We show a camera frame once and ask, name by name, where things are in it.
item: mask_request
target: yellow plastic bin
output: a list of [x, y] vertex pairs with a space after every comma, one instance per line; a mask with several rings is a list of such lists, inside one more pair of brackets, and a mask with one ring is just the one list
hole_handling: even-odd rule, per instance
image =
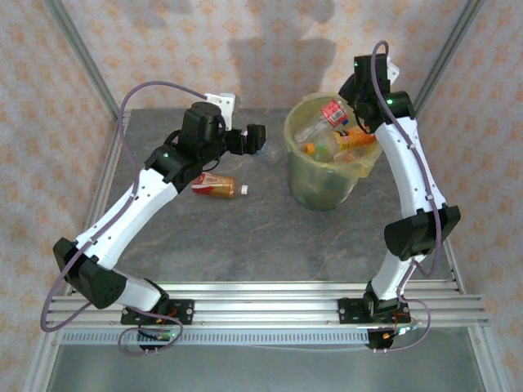
[[[304, 207], [327, 211], [342, 204], [359, 178], [369, 175], [382, 153], [376, 141], [365, 147], [364, 156], [354, 162], [316, 162], [303, 153], [294, 143], [293, 135], [305, 121], [327, 104], [335, 94], [315, 93], [305, 96], [285, 119], [284, 139], [288, 152], [288, 183], [291, 195]], [[349, 114], [349, 123], [338, 126], [345, 129], [355, 125], [354, 114]]]

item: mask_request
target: wallpaper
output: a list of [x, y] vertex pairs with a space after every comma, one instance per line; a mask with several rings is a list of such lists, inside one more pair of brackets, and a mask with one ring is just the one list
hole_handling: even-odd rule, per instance
[[[466, 0], [65, 0], [114, 98], [162, 79], [200, 92], [234, 92], [243, 107], [292, 107], [337, 91], [354, 56], [387, 38], [412, 97]], [[130, 108], [194, 99], [149, 87]]]
[[0, 390], [24, 383], [52, 246], [87, 217], [110, 116], [40, 0], [0, 7]]
[[467, 290], [487, 295], [523, 390], [523, 2], [490, 0], [422, 112], [435, 178], [463, 219], [452, 242]]

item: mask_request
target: plastic bottle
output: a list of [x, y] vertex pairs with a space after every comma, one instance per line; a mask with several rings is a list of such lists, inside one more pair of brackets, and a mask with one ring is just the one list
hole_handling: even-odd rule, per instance
[[347, 113], [351, 111], [351, 107], [343, 98], [334, 98], [308, 119], [305, 126], [294, 135], [294, 142], [303, 147], [305, 143], [323, 138], [339, 124], [347, 125]]
[[282, 158], [282, 149], [274, 143], [266, 140], [257, 154], [271, 165], [275, 165]]
[[204, 172], [190, 185], [195, 194], [206, 194], [215, 198], [235, 198], [248, 192], [247, 185], [239, 185], [233, 177], [217, 176]]
[[318, 162], [332, 162], [334, 156], [341, 152], [376, 141], [375, 135], [349, 129], [347, 131], [331, 131], [326, 137], [315, 143], [306, 143], [303, 151]]

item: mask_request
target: juice bottle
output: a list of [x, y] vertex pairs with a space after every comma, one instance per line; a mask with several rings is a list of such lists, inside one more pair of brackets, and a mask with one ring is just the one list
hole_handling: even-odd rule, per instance
[[235, 198], [247, 194], [248, 186], [239, 185], [232, 177], [217, 176], [204, 172], [190, 185], [196, 194], [206, 194], [215, 198]]
[[314, 143], [306, 143], [303, 151], [318, 162], [332, 162], [334, 156], [342, 151], [370, 145], [376, 141], [375, 135], [369, 135], [359, 129], [331, 131]]

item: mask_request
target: aluminum frame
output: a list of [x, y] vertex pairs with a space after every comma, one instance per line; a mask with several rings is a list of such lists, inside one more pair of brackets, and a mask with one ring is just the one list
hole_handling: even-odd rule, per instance
[[[470, 0], [464, 7], [457, 24], [454, 26], [453, 32], [447, 39], [437, 61], [422, 86], [422, 90], [415, 99], [417, 110], [421, 110], [426, 103], [428, 96], [443, 74], [443, 71], [457, 50], [459, 43], [476, 17], [483, 2], [484, 0]], [[46, 4], [55, 17], [57, 24], [64, 32], [69, 44], [83, 64], [89, 78], [95, 84], [109, 112], [114, 116], [118, 112], [118, 107], [114, 103], [114, 98], [109, 88], [101, 77], [96, 63], [92, 60], [67, 10], [63, 7], [60, 0], [46, 0]], [[118, 133], [115, 131], [107, 155], [105, 156], [104, 169], [89, 211], [86, 227], [92, 225], [103, 215], [118, 163], [120, 149], [121, 145], [119, 143]], [[405, 295], [407, 297], [422, 297], [428, 299], [430, 305], [435, 307], [435, 315], [437, 316], [435, 327], [457, 327], [458, 324], [459, 326], [469, 326], [469, 335], [486, 390], [489, 392], [510, 390], [507, 375], [499, 365], [501, 363], [499, 360], [499, 352], [494, 334], [489, 328], [489, 320], [483, 309], [481, 297], [465, 295], [466, 290], [463, 284], [463, 278], [456, 263], [450, 241], [445, 242], [445, 252], [455, 280], [453, 282], [413, 281], [408, 285]], [[271, 324], [278, 324], [281, 327], [282, 323], [279, 323], [277, 318], [268, 319], [270, 312], [274, 311], [286, 312], [283, 323], [286, 323], [289, 327], [293, 324], [297, 324], [300, 327], [308, 324], [313, 326], [321, 325], [322, 328], [340, 328], [339, 324], [337, 324], [337, 314], [333, 307], [333, 299], [341, 296], [360, 296], [365, 284], [366, 283], [165, 283], [162, 286], [172, 295], [192, 295], [198, 301], [198, 306], [202, 306], [200, 308], [201, 312], [197, 309], [195, 317], [198, 315], [200, 318], [195, 319], [196, 324], [193, 328], [227, 328], [234, 325], [243, 325], [242, 322], [245, 320], [241, 318], [234, 319], [235, 312], [236, 316], [238, 312], [243, 312], [245, 315], [248, 315], [249, 312], [250, 314], [254, 314], [256, 318], [249, 321], [251, 325], [256, 324], [268, 327]], [[257, 309], [250, 310], [248, 306], [254, 301], [257, 302]], [[75, 305], [81, 302], [81, 296], [73, 294], [69, 288], [66, 296], [58, 296], [53, 301], [52, 317], [55, 320], [59, 320], [60, 317], [63, 318]], [[307, 308], [304, 309], [304, 306], [313, 306], [315, 312], [321, 312], [321, 316], [313, 317], [311, 310]], [[89, 311], [86, 313], [87, 319], [79, 318], [71, 327], [88, 326], [92, 324], [99, 327], [102, 325], [103, 327], [107, 327], [109, 325], [110, 327], [121, 328], [121, 326], [117, 325], [120, 311], [121, 309], [116, 306], [109, 307], [107, 310], [102, 311]], [[422, 312], [419, 312], [419, 309], [416, 309], [415, 306], [413, 306], [412, 311], [413, 315], [418, 315], [419, 313], [419, 317], [422, 318]], [[217, 317], [216, 314], [213, 316], [212, 312], [218, 312], [221, 314], [221, 318]], [[24, 383], [23, 391], [40, 391], [47, 388], [56, 361], [61, 337], [62, 332], [41, 335], [27, 379]]]

